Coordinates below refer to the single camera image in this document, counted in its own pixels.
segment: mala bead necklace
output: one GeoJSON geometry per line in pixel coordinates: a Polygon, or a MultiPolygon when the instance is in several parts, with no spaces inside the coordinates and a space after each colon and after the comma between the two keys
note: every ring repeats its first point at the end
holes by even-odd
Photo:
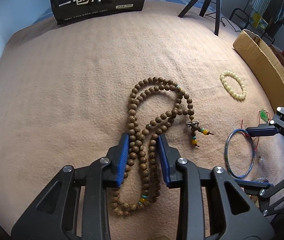
{"type": "Polygon", "coordinates": [[[120,199],[120,188],[114,188],[114,193],[112,196],[111,208],[114,213],[118,216],[129,216],[136,210],[144,208],[144,206],[150,205],[150,203],[155,203],[157,197],[160,196],[160,179],[157,166],[157,160],[155,156],[156,140],[158,136],[165,133],[168,128],[171,127],[174,119],[177,115],[188,115],[190,121],[186,122],[187,127],[191,127],[191,142],[194,146],[197,145],[196,131],[203,133],[204,135],[212,134],[207,129],[201,128],[199,122],[194,120],[194,110],[192,105],[192,99],[186,92],[181,89],[177,83],[172,80],[167,80],[163,78],[148,78],[143,81],[139,81],[138,84],[132,89],[130,94],[129,105],[129,124],[128,124],[128,134],[130,140],[129,146],[129,156],[127,160],[127,165],[125,167],[124,179],[128,177],[128,173],[131,167],[134,165],[135,160],[139,160],[140,172],[142,177],[142,193],[139,200],[136,203],[127,203],[120,199]],[[137,96],[138,91],[147,85],[155,84],[154,87],[149,87],[144,92],[137,96]],[[173,91],[177,94],[177,99],[172,110],[166,111],[160,116],[151,120],[145,126],[145,129],[140,129],[138,127],[137,117],[135,116],[138,105],[146,100],[146,98],[160,90],[173,91]],[[186,99],[188,110],[182,110],[181,102],[182,99],[186,99]],[[144,150],[143,141],[145,136],[151,135],[149,147],[144,150]]]}

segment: wooden bead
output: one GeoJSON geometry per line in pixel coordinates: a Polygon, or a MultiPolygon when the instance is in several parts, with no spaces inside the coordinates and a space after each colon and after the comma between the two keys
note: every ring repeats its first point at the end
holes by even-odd
{"type": "Polygon", "coordinates": [[[156,190],[153,192],[154,197],[159,197],[160,196],[160,191],[156,190]]]}
{"type": "Polygon", "coordinates": [[[171,124],[170,122],[165,122],[164,125],[165,125],[167,128],[170,128],[172,124],[171,124]]]}
{"type": "Polygon", "coordinates": [[[116,208],[118,206],[118,204],[115,203],[115,202],[111,202],[110,206],[111,206],[111,208],[116,208]]]}
{"type": "Polygon", "coordinates": [[[151,197],[149,198],[150,203],[155,203],[156,202],[156,197],[151,197]]]}
{"type": "Polygon", "coordinates": [[[152,140],[156,140],[158,138],[158,135],[156,133],[152,134],[151,135],[151,139],[152,140]]]}
{"type": "Polygon", "coordinates": [[[129,207],[130,207],[130,205],[129,205],[128,203],[126,203],[126,202],[124,202],[124,203],[122,204],[122,206],[123,206],[123,208],[129,208],[129,207]]]}
{"type": "Polygon", "coordinates": [[[160,129],[162,130],[162,132],[166,132],[168,128],[165,125],[162,125],[160,129]]]}
{"type": "Polygon", "coordinates": [[[157,135],[160,135],[160,134],[163,133],[163,131],[162,131],[160,128],[158,128],[158,129],[155,130],[155,133],[156,133],[157,135]]]}
{"type": "Polygon", "coordinates": [[[140,146],[142,146],[142,142],[140,140],[136,140],[135,141],[135,145],[140,147],[140,146]]]}
{"type": "Polygon", "coordinates": [[[128,164],[129,166],[133,166],[133,165],[134,165],[134,160],[128,159],[128,160],[127,160],[127,164],[128,164]]]}
{"type": "Polygon", "coordinates": [[[144,177],[144,178],[142,179],[142,182],[143,182],[143,183],[149,183],[149,182],[150,182],[150,178],[149,178],[149,177],[144,177]]]}
{"type": "Polygon", "coordinates": [[[141,157],[140,158],[140,162],[141,163],[146,163],[147,162],[147,158],[146,157],[141,157]]]}
{"type": "Polygon", "coordinates": [[[133,104],[138,106],[140,104],[140,101],[137,98],[135,98],[133,99],[133,104]]]}
{"type": "Polygon", "coordinates": [[[136,204],[131,204],[130,205],[130,210],[137,210],[137,205],[136,204]]]}
{"type": "Polygon", "coordinates": [[[148,129],[143,129],[143,130],[142,130],[142,134],[148,135],[148,134],[149,134],[149,130],[148,130],[148,129]]]}
{"type": "Polygon", "coordinates": [[[187,113],[188,113],[189,115],[194,115],[194,110],[193,110],[193,109],[189,109],[189,110],[187,111],[187,113]]]}
{"type": "Polygon", "coordinates": [[[156,159],[152,158],[152,159],[150,160],[150,165],[156,165],[156,159]]]}
{"type": "Polygon", "coordinates": [[[153,128],[153,126],[148,123],[148,124],[145,126],[145,128],[146,128],[147,130],[151,130],[151,129],[153,128]]]}
{"type": "Polygon", "coordinates": [[[112,201],[113,203],[117,203],[118,200],[119,200],[119,197],[112,197],[112,198],[111,198],[111,201],[112,201]]]}
{"type": "Polygon", "coordinates": [[[142,208],[144,208],[144,205],[143,205],[143,203],[141,203],[141,204],[138,204],[137,208],[138,208],[138,209],[142,209],[142,208]]]}
{"type": "Polygon", "coordinates": [[[157,117],[155,118],[155,121],[156,121],[157,123],[160,123],[160,122],[162,122],[162,118],[159,117],[159,116],[157,116],[157,117]]]}
{"type": "Polygon", "coordinates": [[[116,214],[117,214],[118,216],[123,216],[123,211],[122,211],[122,210],[119,210],[116,214]]]}
{"type": "Polygon", "coordinates": [[[142,176],[143,177],[147,177],[147,176],[149,176],[150,175],[150,172],[148,171],[148,170],[144,170],[144,171],[142,171],[142,176]]]}
{"type": "Polygon", "coordinates": [[[141,157],[145,157],[145,155],[146,155],[146,153],[144,152],[144,151],[140,151],[139,152],[139,157],[141,158],[141,157]]]}
{"type": "Polygon", "coordinates": [[[129,154],[130,159],[135,160],[138,156],[136,153],[130,153],[129,154]]]}
{"type": "Polygon", "coordinates": [[[130,122],[129,124],[128,124],[128,128],[129,129],[133,129],[135,126],[134,126],[134,123],[133,122],[130,122]]]}
{"type": "Polygon", "coordinates": [[[151,120],[151,121],[150,121],[150,125],[156,126],[156,120],[151,120]]]}
{"type": "Polygon", "coordinates": [[[135,115],[135,110],[133,109],[129,110],[129,115],[135,115]]]}
{"type": "Polygon", "coordinates": [[[148,183],[144,183],[142,185],[142,189],[149,189],[149,188],[150,188],[150,184],[148,184],[148,183]]]}
{"type": "Polygon", "coordinates": [[[165,114],[166,114],[167,117],[170,117],[172,115],[172,112],[171,111],[166,111],[165,114]]]}
{"type": "Polygon", "coordinates": [[[130,142],[134,142],[136,140],[134,135],[130,135],[129,139],[130,139],[130,142]]]}

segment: blue gripper pad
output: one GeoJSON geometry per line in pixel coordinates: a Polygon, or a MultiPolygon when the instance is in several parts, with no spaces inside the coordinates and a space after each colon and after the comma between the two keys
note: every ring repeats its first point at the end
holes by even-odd
{"type": "Polygon", "coordinates": [[[125,166],[128,160],[129,154],[129,135],[123,133],[119,144],[111,147],[106,157],[111,160],[111,166],[104,172],[103,179],[107,180],[111,185],[110,187],[120,187],[125,172],[125,166]]]}
{"type": "Polygon", "coordinates": [[[156,153],[159,156],[163,180],[168,188],[178,188],[183,181],[183,175],[176,169],[175,162],[181,157],[176,148],[170,147],[164,134],[157,139],[156,153]]]}

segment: blue bangle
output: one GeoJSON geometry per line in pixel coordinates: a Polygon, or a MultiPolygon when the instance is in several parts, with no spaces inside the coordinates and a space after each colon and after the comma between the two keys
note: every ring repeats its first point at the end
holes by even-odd
{"type": "Polygon", "coordinates": [[[255,149],[254,149],[254,143],[253,143],[253,140],[252,140],[252,137],[248,134],[248,132],[244,129],[235,129],[230,135],[229,137],[227,138],[226,140],[226,143],[225,143],[225,148],[224,148],[224,160],[225,160],[225,165],[226,165],[226,168],[229,172],[229,174],[231,174],[233,177],[237,178],[237,179],[242,179],[244,177],[246,177],[250,171],[252,170],[252,167],[253,167],[253,164],[254,164],[254,159],[255,159],[255,149]],[[244,175],[235,175],[230,166],[229,166],[229,158],[228,158],[228,148],[229,148],[229,141],[231,140],[232,136],[237,133],[237,132],[242,132],[244,133],[245,135],[248,135],[246,136],[248,138],[248,140],[250,141],[250,144],[252,146],[252,160],[251,160],[251,164],[250,164],[250,167],[248,168],[248,171],[247,173],[245,173],[244,175]]]}

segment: fabric surface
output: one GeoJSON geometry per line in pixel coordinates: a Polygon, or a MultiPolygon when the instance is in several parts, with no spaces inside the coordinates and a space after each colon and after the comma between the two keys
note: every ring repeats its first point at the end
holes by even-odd
{"type": "MultiPolygon", "coordinates": [[[[171,146],[200,167],[225,166],[225,140],[241,120],[244,128],[256,126],[261,108],[273,115],[257,79],[232,48],[238,33],[226,25],[217,37],[214,19],[199,17],[197,8],[177,17],[183,8],[146,1],[141,12],[63,27],[49,18],[12,36],[0,60],[0,224],[7,232],[64,165],[89,165],[118,143],[126,131],[131,89],[144,78],[172,79],[193,99],[196,118],[214,136],[199,134],[200,148],[194,147],[183,115],[166,135],[171,146]],[[225,91],[219,78],[223,70],[242,78],[245,101],[225,91]]],[[[240,91],[235,80],[227,77],[227,82],[240,91]]],[[[174,102],[170,91],[150,96],[137,111],[141,127],[174,102]]],[[[284,178],[280,135],[260,138],[257,155],[265,162],[258,166],[256,159],[246,179],[266,176],[277,183],[284,178]]],[[[251,148],[240,134],[229,144],[229,161],[238,174],[250,164],[251,148]]],[[[120,190],[128,202],[140,196],[137,166],[120,190]]],[[[179,190],[161,185],[158,201],[140,212],[117,217],[109,211],[113,240],[175,239],[179,190]]],[[[205,214],[208,234],[207,208],[205,214]]]]}

